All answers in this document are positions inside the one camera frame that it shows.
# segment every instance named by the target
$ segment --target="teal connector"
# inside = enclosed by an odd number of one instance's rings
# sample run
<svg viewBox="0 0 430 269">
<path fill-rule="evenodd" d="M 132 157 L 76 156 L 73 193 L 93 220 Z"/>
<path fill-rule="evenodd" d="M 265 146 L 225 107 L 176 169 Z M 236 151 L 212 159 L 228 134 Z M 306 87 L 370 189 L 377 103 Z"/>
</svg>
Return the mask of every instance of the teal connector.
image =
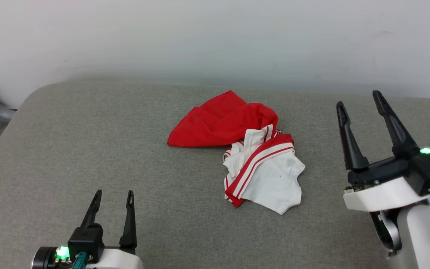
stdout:
<svg viewBox="0 0 430 269">
<path fill-rule="evenodd" d="M 72 269 L 85 269 L 87 261 L 89 261 L 89 255 L 86 252 L 80 252 L 72 264 Z"/>
</svg>

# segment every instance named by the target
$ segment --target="green light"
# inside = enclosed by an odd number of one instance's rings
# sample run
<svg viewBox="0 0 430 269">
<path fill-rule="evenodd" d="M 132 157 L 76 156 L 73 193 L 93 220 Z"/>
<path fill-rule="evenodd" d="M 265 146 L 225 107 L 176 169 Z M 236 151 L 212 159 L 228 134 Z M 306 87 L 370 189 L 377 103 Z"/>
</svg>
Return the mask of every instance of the green light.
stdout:
<svg viewBox="0 0 430 269">
<path fill-rule="evenodd" d="M 430 154 L 430 147 L 421 148 L 420 153 L 422 153 L 422 154 Z"/>
<path fill-rule="evenodd" d="M 61 246 L 56 250 L 56 256 L 58 259 L 66 260 L 69 257 L 69 248 Z"/>
</svg>

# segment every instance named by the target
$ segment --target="white cloth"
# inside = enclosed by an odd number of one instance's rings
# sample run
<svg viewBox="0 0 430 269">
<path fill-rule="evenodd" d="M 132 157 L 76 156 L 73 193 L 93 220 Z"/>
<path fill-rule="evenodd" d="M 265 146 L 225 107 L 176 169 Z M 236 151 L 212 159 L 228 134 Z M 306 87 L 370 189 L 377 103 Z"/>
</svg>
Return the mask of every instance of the white cloth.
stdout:
<svg viewBox="0 0 430 269">
<path fill-rule="evenodd" d="M 297 177 L 305 165 L 295 156 L 290 136 L 291 143 L 286 139 L 273 143 L 274 139 L 269 147 L 260 148 L 279 134 L 271 125 L 246 130 L 244 141 L 233 143 L 225 152 L 223 164 L 228 169 L 225 190 L 235 184 L 229 191 L 237 199 L 254 201 L 282 215 L 300 204 L 302 191 Z M 232 202 L 226 194 L 225 199 Z"/>
</svg>

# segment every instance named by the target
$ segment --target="wall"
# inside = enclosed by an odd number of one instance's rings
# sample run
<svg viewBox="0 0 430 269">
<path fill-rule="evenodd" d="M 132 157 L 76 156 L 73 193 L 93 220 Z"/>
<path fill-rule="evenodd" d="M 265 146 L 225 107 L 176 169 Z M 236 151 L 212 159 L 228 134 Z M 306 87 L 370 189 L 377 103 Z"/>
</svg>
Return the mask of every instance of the wall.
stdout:
<svg viewBox="0 0 430 269">
<path fill-rule="evenodd" d="M 0 100 L 66 80 L 430 97 L 430 1 L 0 1 Z"/>
</svg>

